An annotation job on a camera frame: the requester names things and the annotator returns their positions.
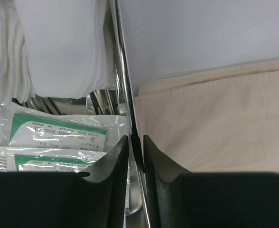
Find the white gauze pad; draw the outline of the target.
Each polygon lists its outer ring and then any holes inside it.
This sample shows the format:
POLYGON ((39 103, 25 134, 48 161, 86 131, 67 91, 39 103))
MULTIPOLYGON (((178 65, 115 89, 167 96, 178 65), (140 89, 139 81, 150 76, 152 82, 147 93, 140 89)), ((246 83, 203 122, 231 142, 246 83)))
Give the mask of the white gauze pad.
POLYGON ((113 70, 106 0, 16 0, 34 94, 81 98, 113 70))
POLYGON ((0 103, 35 96, 30 79, 27 46, 11 0, 0 0, 0 103))

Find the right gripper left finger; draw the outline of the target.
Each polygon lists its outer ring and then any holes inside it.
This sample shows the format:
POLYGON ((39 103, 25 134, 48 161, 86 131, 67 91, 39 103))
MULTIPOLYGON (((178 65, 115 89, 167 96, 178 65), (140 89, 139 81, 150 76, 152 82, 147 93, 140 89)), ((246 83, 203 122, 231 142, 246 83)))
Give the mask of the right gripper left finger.
POLYGON ((88 168, 77 173, 81 178, 83 228, 122 228, 129 160, 128 137, 123 136, 114 148, 88 168))

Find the beige cloth drape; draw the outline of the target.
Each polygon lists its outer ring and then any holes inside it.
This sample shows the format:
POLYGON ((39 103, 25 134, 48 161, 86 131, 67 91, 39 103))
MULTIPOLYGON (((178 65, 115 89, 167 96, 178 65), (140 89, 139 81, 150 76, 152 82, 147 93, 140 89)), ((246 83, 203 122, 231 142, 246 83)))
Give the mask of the beige cloth drape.
POLYGON ((140 136, 190 171, 279 173, 279 60, 140 86, 140 136))

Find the green white suture packet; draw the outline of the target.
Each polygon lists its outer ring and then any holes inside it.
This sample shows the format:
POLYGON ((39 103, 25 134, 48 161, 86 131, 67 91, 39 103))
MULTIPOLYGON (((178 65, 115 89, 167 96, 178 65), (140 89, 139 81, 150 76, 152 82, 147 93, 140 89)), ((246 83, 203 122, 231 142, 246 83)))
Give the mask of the green white suture packet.
POLYGON ((119 115, 53 115, 0 105, 0 146, 109 152, 128 134, 128 120, 119 115))

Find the steel hemostat forceps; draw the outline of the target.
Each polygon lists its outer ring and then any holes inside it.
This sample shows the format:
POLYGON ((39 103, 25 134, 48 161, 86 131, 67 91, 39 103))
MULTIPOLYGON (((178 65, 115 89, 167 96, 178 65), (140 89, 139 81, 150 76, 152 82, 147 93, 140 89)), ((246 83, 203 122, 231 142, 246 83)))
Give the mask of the steel hemostat forceps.
POLYGON ((24 102, 19 102, 19 100, 17 98, 12 98, 12 102, 14 102, 18 105, 21 105, 23 107, 38 110, 38 111, 45 112, 48 114, 63 115, 63 113, 60 111, 60 109, 55 104, 53 99, 48 98, 48 97, 40 97, 40 96, 31 97, 30 96, 24 102))

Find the stainless steel tray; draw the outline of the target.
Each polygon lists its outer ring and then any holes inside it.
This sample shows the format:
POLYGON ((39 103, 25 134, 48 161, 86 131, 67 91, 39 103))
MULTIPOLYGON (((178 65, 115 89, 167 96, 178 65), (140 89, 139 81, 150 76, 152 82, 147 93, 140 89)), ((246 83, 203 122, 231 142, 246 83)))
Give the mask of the stainless steel tray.
POLYGON ((135 109, 133 103, 133 92, 130 85, 127 58, 125 53, 125 41, 123 28, 120 18, 119 6, 116 0, 108 1, 108 12, 106 15, 105 27, 109 31, 110 48, 113 58, 113 73, 119 76, 120 84, 123 90, 126 113, 129 118, 130 132, 128 135, 129 152, 132 151, 136 163, 139 189, 141 192, 142 205, 146 206, 146 190, 144 180, 144 161, 140 138, 136 126, 135 109))

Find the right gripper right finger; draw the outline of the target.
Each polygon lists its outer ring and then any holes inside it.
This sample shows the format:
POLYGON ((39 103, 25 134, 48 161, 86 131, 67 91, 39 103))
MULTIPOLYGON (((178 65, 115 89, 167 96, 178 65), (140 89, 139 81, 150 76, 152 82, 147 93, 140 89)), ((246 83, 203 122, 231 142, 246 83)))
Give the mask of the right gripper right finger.
POLYGON ((152 228, 187 228, 183 201, 183 174, 190 172, 163 153, 144 135, 147 209, 152 228))

